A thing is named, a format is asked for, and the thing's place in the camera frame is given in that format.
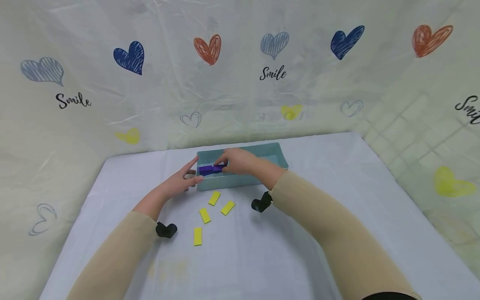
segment purple block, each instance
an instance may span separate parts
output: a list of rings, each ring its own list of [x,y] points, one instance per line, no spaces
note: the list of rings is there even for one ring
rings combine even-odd
[[[221,173],[222,169],[226,167],[226,165],[218,165],[218,166],[203,166],[198,168],[198,172],[202,176],[207,176],[214,173]]]
[[[213,166],[213,172],[214,173],[221,173],[222,172],[222,169],[226,167],[226,165],[217,165],[217,166]]]

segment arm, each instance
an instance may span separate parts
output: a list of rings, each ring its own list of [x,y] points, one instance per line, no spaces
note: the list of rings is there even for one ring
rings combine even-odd
[[[156,221],[165,203],[203,178],[190,168],[198,158],[149,192],[110,233],[73,285],[67,300],[121,300],[135,269],[157,239]]]
[[[273,204],[320,244],[343,299],[360,300],[413,289],[362,223],[327,193],[292,172],[240,149],[226,149],[216,163],[224,172],[250,174],[270,190]]]

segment white backdrop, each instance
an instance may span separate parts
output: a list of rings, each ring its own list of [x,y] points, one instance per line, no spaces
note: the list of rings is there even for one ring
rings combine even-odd
[[[364,135],[480,276],[480,125],[463,105],[478,95],[479,9],[475,0],[2,2],[0,294],[38,298],[110,156],[343,131]],[[261,80],[267,67],[283,69]],[[65,104],[79,93],[83,104]]]

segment yellow heart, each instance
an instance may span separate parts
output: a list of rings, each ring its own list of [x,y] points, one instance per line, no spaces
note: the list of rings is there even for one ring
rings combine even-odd
[[[140,131],[138,131],[136,128],[128,130],[127,133],[116,132],[115,135],[119,140],[131,145],[138,144],[140,141]]]
[[[294,120],[301,113],[301,105],[282,106],[282,116],[285,120]]]
[[[477,187],[468,181],[456,180],[450,168],[441,166],[433,177],[437,194],[445,197],[472,195]]]

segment black strap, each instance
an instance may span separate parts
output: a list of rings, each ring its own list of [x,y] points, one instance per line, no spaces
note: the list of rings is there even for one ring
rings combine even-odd
[[[267,207],[269,207],[271,203],[272,203],[272,197],[268,192],[264,192],[261,200],[254,199],[252,201],[252,209],[261,213],[265,209],[267,209]]]
[[[177,226],[175,224],[165,226],[162,223],[157,222],[155,231],[159,237],[170,239],[177,232]]]
[[[363,300],[415,300],[415,298],[396,292],[381,292],[365,297]]]

